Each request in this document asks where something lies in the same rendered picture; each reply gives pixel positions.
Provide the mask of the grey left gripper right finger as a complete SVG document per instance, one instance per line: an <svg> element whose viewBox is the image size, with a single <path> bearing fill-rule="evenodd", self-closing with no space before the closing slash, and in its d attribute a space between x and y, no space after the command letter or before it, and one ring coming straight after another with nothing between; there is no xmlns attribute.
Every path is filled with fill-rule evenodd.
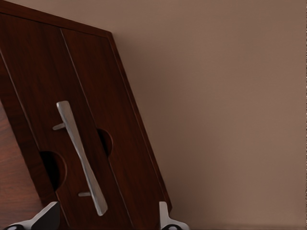
<svg viewBox="0 0 307 230"><path fill-rule="evenodd" d="M189 230L189 226L169 217L168 206L165 201L159 202L160 229L161 230Z"/></svg>

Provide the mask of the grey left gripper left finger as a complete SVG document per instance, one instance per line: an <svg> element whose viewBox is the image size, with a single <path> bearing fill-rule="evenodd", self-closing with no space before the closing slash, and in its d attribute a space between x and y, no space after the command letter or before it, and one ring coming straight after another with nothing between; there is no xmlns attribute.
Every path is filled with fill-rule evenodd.
<svg viewBox="0 0 307 230"><path fill-rule="evenodd" d="M58 230L60 224L60 203L49 203L33 218L13 223L3 230Z"/></svg>

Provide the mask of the dark wooden drawer cabinet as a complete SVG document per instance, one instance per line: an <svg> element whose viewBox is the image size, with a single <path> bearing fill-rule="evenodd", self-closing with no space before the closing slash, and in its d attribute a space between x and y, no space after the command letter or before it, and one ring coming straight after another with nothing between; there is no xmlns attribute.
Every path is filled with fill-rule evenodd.
<svg viewBox="0 0 307 230"><path fill-rule="evenodd" d="M96 212L56 103L108 210ZM0 229L60 203L63 230L156 230L170 203L112 34L0 0Z"/></svg>

